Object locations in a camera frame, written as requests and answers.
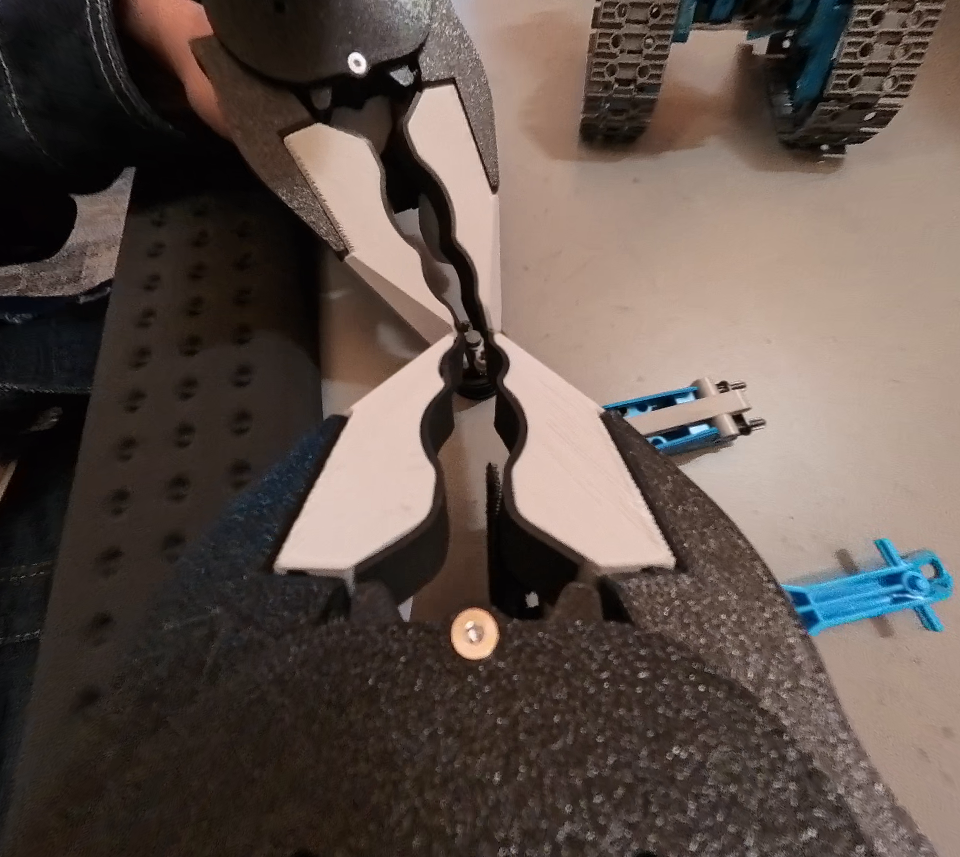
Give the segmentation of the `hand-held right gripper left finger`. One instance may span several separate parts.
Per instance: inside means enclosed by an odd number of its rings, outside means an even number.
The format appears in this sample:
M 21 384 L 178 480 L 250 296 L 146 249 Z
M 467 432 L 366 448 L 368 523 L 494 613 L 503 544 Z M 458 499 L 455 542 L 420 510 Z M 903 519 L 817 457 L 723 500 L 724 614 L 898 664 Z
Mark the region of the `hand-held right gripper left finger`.
M 448 553 L 439 454 L 454 429 L 460 335 L 449 334 L 333 422 L 335 441 L 279 546 L 273 570 L 379 583 L 404 606 Z

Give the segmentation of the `blue grey brick assembly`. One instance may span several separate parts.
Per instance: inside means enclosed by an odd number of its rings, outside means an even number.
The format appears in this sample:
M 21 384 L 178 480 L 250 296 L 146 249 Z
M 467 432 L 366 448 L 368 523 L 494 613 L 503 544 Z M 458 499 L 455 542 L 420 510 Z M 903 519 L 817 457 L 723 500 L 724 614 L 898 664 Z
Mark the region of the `blue grey brick assembly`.
M 699 378 L 687 386 L 607 404 L 656 450 L 671 456 L 732 445 L 766 427 L 751 416 L 743 381 Z

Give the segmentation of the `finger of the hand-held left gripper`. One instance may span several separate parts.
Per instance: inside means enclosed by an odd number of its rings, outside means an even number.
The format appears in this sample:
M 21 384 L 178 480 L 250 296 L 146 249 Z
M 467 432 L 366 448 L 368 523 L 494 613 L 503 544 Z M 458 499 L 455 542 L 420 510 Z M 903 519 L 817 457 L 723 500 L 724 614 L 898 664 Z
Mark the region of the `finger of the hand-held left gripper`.
M 339 231 L 354 274 L 429 344 L 454 333 L 452 311 L 428 286 L 419 251 L 395 223 L 372 142 L 317 122 L 284 144 Z
M 418 93 L 403 121 L 416 162 L 436 179 L 450 213 L 453 242 L 468 258 L 486 327 L 502 330 L 500 210 L 456 87 Z

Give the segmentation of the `blue brick separator tool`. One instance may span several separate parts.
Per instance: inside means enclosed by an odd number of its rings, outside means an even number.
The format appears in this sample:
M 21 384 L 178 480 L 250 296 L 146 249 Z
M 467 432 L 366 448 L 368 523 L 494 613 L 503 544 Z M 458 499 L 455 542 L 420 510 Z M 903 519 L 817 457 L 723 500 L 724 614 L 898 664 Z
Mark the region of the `blue brick separator tool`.
M 954 595 L 954 577 L 929 550 L 901 553 L 887 538 L 874 547 L 883 565 L 856 574 L 804 584 L 782 584 L 800 623 L 817 636 L 848 624 L 912 611 L 921 626 L 941 633 L 935 606 Z

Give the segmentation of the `black wheel hub piece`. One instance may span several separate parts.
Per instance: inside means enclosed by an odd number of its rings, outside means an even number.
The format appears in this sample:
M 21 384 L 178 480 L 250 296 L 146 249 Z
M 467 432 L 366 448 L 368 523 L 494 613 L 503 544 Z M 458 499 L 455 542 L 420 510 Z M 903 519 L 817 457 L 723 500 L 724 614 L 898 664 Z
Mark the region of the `black wheel hub piece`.
M 486 336 L 466 321 L 456 324 L 451 346 L 440 358 L 439 375 L 446 391 L 482 402 L 497 394 Z

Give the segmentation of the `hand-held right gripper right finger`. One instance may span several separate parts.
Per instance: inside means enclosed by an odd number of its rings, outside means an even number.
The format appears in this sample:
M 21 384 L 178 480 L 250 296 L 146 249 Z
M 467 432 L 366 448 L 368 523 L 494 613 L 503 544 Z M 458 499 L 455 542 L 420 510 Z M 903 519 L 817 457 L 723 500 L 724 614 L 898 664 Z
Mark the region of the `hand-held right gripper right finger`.
M 612 415 L 507 335 L 488 344 L 507 459 L 490 535 L 490 592 L 554 605 L 577 581 L 671 571 L 676 556 L 615 441 Z

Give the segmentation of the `blue tracked toy robot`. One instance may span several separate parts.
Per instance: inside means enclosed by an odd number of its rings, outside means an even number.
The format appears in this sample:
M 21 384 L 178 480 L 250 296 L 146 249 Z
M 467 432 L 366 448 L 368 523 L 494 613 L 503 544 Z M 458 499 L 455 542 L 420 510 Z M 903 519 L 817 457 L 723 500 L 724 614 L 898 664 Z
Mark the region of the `blue tracked toy robot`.
M 580 137 L 628 144 L 649 127 L 674 45 L 737 28 L 766 40 L 766 87 L 787 149 L 842 156 L 901 111 L 949 0 L 595 0 Z

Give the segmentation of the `person's leg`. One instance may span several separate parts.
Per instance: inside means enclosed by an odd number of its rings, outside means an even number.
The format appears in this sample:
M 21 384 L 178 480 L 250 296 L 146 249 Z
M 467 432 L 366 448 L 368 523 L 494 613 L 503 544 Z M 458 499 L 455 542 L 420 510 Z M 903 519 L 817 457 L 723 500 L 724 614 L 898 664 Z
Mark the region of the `person's leg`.
M 110 286 L 3 298 L 1 780 L 9 805 Z

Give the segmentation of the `white desk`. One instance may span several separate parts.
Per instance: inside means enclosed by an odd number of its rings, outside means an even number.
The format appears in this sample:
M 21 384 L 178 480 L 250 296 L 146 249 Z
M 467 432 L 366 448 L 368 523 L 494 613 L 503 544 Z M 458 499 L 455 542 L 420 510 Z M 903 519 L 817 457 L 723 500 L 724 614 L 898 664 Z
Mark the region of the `white desk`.
M 736 31 L 672 51 L 643 139 L 579 142 L 594 0 L 453 0 L 493 94 L 503 324 L 607 404 L 743 381 L 764 429 L 680 465 L 784 584 L 958 579 L 958 0 L 906 106 L 841 160 L 783 148 Z

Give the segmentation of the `person's left hand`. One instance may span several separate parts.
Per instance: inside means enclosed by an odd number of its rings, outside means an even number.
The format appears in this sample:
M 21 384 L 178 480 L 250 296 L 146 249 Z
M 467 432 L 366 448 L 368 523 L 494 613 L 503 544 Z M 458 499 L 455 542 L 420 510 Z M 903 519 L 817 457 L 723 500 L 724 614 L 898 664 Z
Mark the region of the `person's left hand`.
M 191 47 L 212 35 L 204 7 L 195 0 L 120 0 L 119 14 L 127 36 L 177 81 L 198 119 L 229 139 L 218 97 Z

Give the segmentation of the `black dimpled mat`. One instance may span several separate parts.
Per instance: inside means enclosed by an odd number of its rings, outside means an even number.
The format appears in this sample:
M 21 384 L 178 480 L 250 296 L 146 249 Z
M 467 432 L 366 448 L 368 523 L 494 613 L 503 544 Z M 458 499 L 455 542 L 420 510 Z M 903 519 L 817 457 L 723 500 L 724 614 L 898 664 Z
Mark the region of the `black dimpled mat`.
M 268 191 L 130 212 L 23 745 L 50 765 L 110 686 L 157 585 L 321 421 L 317 241 Z

